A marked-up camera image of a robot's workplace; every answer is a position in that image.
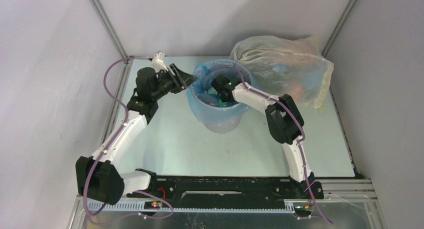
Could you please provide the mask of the blue plastic trash bag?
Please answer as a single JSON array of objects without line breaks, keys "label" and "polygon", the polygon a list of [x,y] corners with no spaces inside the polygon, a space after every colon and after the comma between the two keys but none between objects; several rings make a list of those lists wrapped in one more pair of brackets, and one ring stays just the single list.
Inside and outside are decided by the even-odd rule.
[{"label": "blue plastic trash bag", "polygon": [[231,81],[240,81],[240,75],[251,86],[258,87],[253,74],[242,64],[230,59],[214,59],[196,66],[197,80],[187,90],[188,104],[194,116],[203,124],[232,121],[249,110],[243,103],[223,102],[211,82],[219,75]]}]

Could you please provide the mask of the grey plastic trash bin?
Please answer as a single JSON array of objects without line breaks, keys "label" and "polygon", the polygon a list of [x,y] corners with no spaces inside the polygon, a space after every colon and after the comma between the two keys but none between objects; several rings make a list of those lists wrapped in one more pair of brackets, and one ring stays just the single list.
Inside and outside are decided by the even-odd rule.
[{"label": "grey plastic trash bin", "polygon": [[222,121],[203,123],[203,125],[213,133],[227,134],[229,132],[234,131],[238,127],[241,122],[241,119],[242,116],[239,115]]}]

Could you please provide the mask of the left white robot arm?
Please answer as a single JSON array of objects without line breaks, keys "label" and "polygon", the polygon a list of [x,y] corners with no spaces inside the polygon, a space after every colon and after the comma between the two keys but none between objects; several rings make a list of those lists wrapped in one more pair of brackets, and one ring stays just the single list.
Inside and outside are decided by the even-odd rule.
[{"label": "left white robot arm", "polygon": [[135,169],[120,173],[120,162],[144,130],[159,108],[158,101],[168,93],[178,94],[186,90],[198,77],[180,70],[174,63],[155,69],[138,70],[135,88],[129,102],[124,105],[124,118],[104,143],[91,156],[81,156],[75,164],[78,193],[106,205],[115,205],[122,196],[140,191],[145,197],[153,197],[158,183],[154,172]]}]

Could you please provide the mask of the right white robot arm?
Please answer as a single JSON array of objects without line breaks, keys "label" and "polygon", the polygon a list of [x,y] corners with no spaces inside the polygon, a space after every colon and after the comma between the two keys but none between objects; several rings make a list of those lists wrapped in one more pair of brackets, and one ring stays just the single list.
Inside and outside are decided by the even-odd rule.
[{"label": "right white robot arm", "polygon": [[311,193],[316,179],[304,150],[304,120],[293,98],[288,94],[268,94],[244,80],[231,81],[223,75],[214,78],[211,86],[223,102],[245,104],[265,115],[270,135],[281,144],[286,156],[289,177],[293,181],[290,185],[291,193],[297,198],[304,198]]}]

